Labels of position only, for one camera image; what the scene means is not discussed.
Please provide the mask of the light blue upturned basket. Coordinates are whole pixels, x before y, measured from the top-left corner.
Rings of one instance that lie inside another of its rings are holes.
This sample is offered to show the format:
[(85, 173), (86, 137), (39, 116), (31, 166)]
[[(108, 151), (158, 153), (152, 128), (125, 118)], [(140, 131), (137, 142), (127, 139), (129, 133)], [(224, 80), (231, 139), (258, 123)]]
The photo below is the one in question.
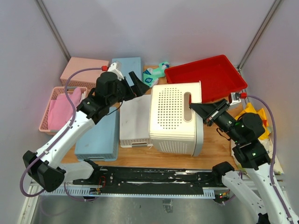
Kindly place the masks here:
[(113, 58), (111, 63), (120, 62), (119, 71), (126, 78), (130, 86), (134, 85), (129, 72), (133, 71), (142, 81), (142, 60), (140, 57)]

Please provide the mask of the small white perforated basket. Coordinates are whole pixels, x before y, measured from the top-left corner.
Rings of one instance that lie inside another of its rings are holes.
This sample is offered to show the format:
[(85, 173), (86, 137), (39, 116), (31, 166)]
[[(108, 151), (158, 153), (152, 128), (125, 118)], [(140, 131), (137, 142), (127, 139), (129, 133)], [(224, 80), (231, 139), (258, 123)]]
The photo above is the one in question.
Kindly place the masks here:
[(120, 108), (120, 146), (151, 147), (149, 137), (151, 95), (125, 101)]

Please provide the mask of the red plastic tray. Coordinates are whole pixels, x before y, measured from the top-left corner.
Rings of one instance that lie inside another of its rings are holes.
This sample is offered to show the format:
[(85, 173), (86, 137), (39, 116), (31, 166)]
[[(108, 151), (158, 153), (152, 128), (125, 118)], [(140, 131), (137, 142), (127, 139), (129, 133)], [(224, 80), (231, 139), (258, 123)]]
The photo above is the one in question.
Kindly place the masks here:
[(201, 82), (203, 103), (224, 98), (248, 87), (225, 55), (169, 67), (164, 72), (169, 84)]

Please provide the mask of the large white laundry basket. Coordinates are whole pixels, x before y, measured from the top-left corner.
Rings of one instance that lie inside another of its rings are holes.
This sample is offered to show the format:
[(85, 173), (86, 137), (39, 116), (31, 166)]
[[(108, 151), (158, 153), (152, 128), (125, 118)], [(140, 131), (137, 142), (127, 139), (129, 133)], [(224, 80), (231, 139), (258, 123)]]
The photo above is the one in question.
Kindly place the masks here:
[(199, 156), (204, 142), (203, 120), (189, 104), (201, 101), (200, 82), (152, 88), (149, 138), (159, 152)]

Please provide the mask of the blue perforated basket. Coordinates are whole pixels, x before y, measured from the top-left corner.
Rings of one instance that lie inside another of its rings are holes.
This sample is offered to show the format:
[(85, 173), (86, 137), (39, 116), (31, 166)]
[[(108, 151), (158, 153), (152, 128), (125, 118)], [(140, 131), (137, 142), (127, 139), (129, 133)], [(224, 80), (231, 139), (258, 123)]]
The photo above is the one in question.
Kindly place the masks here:
[(78, 161), (115, 161), (119, 151), (120, 113), (111, 107), (109, 114), (87, 131), (76, 143)]

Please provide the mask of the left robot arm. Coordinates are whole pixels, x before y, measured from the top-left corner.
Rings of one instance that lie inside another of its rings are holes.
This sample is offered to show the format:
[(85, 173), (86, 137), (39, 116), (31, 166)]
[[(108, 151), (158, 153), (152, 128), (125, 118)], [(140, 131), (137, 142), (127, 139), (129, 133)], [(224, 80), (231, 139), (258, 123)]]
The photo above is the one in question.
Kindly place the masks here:
[(94, 185), (100, 180), (98, 165), (90, 159), (82, 162), (62, 164), (70, 148), (103, 117), (110, 107), (143, 96), (149, 89), (134, 72), (129, 73), (133, 86), (129, 86), (119, 72), (106, 71), (97, 78), (96, 86), (77, 107), (72, 107), (72, 118), (43, 147), (36, 152), (23, 155), (29, 175), (43, 189), (52, 192), (62, 183), (83, 179)]

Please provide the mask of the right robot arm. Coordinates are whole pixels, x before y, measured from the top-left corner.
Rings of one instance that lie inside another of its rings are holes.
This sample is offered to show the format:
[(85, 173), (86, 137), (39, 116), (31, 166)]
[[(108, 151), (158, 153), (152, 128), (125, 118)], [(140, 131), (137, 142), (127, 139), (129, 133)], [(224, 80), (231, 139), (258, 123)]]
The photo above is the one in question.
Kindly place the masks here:
[(205, 125), (216, 124), (234, 141), (234, 156), (258, 192), (246, 185), (227, 161), (212, 168), (213, 184), (229, 188), (257, 224), (297, 224), (299, 216), (291, 208), (275, 177), (274, 160), (258, 139), (265, 132), (259, 115), (249, 112), (234, 119), (227, 112), (230, 105), (225, 99), (210, 104), (191, 103), (189, 107), (203, 119)]

